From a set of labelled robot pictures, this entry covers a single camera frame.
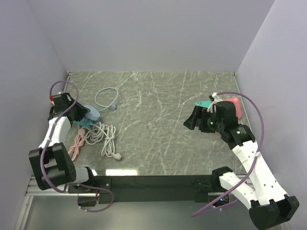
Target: light blue cable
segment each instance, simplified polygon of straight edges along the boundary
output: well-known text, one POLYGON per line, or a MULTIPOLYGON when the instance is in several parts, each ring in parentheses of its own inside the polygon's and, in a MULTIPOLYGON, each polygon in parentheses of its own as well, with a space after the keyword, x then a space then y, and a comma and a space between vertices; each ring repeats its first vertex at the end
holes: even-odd
POLYGON ((95 95, 95 103, 96 103, 98 106, 103 107, 103 108, 100 109, 100 110, 98 110, 98 111, 103 111, 103 110, 106 110, 106 109, 115 110, 115 109, 116 109, 116 105, 114 104, 114 102, 116 101, 118 95, 119 95, 119 92, 118 92, 118 90, 117 90, 116 88, 114 88, 114 87, 106 87, 106 88, 103 88, 103 89, 99 90, 99 91, 96 93, 96 95, 95 95), (103 105, 103 104, 100 104, 100 103, 97 102, 97 96, 98 96, 98 94, 101 93, 101 92, 104 91, 104 90, 115 90, 115 91, 116 91, 116 96, 115 96, 114 100, 113 100, 109 105, 107 105, 107 106, 106 106, 106 105, 103 105))

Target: blue object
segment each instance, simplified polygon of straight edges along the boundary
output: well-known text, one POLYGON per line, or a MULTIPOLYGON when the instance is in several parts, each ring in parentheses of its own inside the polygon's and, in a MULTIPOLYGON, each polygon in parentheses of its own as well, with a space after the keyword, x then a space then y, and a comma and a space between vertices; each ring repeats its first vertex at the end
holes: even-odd
POLYGON ((85 114, 86 118, 88 118, 92 121, 96 121, 100 118, 100 112, 97 109, 95 109, 94 107, 92 107, 89 104, 85 104, 84 107, 88 108, 90 110, 87 114, 85 114))
POLYGON ((81 125, 83 127, 89 127, 91 122, 92 122, 92 120, 88 119, 88 118, 85 118, 81 121, 73 121, 73 123, 81 125))
POLYGON ((200 107, 204 107, 204 108, 209 108, 211 103, 212 103, 211 101, 203 101, 203 102, 196 102, 195 105, 200 106, 200 107))

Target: table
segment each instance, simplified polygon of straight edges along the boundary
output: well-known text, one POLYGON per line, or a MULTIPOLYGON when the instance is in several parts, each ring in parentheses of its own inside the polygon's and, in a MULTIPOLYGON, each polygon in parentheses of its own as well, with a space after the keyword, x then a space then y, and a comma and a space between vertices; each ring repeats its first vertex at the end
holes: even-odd
MULTIPOLYGON (((105 87, 119 90, 117 110, 102 112, 100 121, 117 128, 116 152, 122 160, 102 157, 103 142, 85 144, 76 166, 88 166, 98 175, 211 174, 222 166, 237 174, 246 173, 218 133, 201 133, 183 126, 196 101, 208 100, 213 92, 239 92, 234 72, 73 72, 68 80, 78 87, 79 102, 97 109, 97 91, 105 87)), ((70 85, 66 91, 76 96, 70 85)), ((105 91, 97 100, 109 104, 115 95, 114 91, 105 91)), ((241 107, 241 122, 249 125, 242 101, 241 107)), ((77 125, 73 124, 67 148, 73 145, 76 134, 77 125)))

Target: teal object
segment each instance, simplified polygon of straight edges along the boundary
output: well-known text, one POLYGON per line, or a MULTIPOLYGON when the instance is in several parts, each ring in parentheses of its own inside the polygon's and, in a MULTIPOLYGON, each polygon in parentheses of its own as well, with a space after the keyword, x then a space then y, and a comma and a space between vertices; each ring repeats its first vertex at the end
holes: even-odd
POLYGON ((73 121, 73 123, 81 125, 83 127, 89 127, 91 122, 92 122, 92 120, 88 119, 88 118, 85 118, 81 121, 73 121))
POLYGON ((204 107, 204 108, 209 108, 211 103, 212 103, 211 101, 203 101, 203 102, 196 102, 195 105, 200 106, 200 107, 204 107))

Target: coiled white cable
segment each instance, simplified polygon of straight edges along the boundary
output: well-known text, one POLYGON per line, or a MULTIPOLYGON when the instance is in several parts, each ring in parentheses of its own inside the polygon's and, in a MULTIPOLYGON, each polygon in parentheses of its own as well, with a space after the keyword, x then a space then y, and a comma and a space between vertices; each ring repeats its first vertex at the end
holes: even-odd
POLYGON ((90 127, 82 127, 86 130, 84 135, 85 142, 89 145, 94 145, 97 142, 105 139, 104 147, 101 150, 101 156, 113 157, 115 160, 120 160, 121 155, 115 153, 115 131, 116 128, 113 125, 105 125, 101 122, 91 123, 90 127))

